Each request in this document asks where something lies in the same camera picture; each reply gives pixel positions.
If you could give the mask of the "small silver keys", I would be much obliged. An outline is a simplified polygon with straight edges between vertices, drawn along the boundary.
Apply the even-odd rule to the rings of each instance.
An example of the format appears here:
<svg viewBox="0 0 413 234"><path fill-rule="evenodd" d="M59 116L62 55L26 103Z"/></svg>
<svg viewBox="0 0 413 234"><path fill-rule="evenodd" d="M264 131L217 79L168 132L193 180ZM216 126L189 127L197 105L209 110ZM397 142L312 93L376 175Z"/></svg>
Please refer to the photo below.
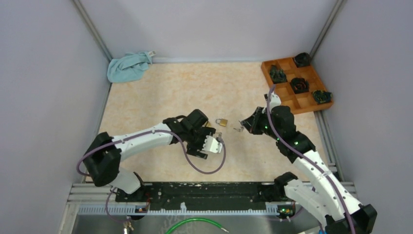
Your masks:
<svg viewBox="0 0 413 234"><path fill-rule="evenodd" d="M239 125L233 128L237 132L242 132L244 130L243 123L239 121Z"/></svg>

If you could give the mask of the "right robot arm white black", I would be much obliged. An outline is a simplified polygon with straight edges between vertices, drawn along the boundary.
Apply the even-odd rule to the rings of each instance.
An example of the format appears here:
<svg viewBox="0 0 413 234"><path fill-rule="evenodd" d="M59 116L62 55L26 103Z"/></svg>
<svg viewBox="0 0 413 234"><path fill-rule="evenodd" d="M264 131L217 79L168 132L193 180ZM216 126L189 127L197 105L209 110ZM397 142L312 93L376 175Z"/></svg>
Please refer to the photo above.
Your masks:
<svg viewBox="0 0 413 234"><path fill-rule="evenodd" d="M370 234L377 218L371 205L363 205L351 195L322 161L315 145L298 131L288 106L265 107L241 121L253 135L267 135L276 141L280 153L312 184L306 187L296 175L284 173L274 180L275 197L292 199L317 219L326 234Z"/></svg>

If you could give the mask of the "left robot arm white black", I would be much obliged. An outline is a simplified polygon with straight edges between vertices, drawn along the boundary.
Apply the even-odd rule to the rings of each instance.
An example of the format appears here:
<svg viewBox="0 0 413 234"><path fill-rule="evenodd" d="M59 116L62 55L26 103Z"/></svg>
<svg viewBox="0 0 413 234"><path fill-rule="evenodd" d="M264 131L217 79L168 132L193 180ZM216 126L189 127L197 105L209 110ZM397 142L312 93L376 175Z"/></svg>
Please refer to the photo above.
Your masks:
<svg viewBox="0 0 413 234"><path fill-rule="evenodd" d="M206 159L209 153L219 154L223 144L214 137L216 130L207 127L207 122L207 116L195 109L187 116L169 117L131 134L110 136L102 132L95 137L80 162L94 186L116 187L139 202L146 195L144 182L138 173L122 169L120 163L138 153L177 143L183 147L185 156Z"/></svg>

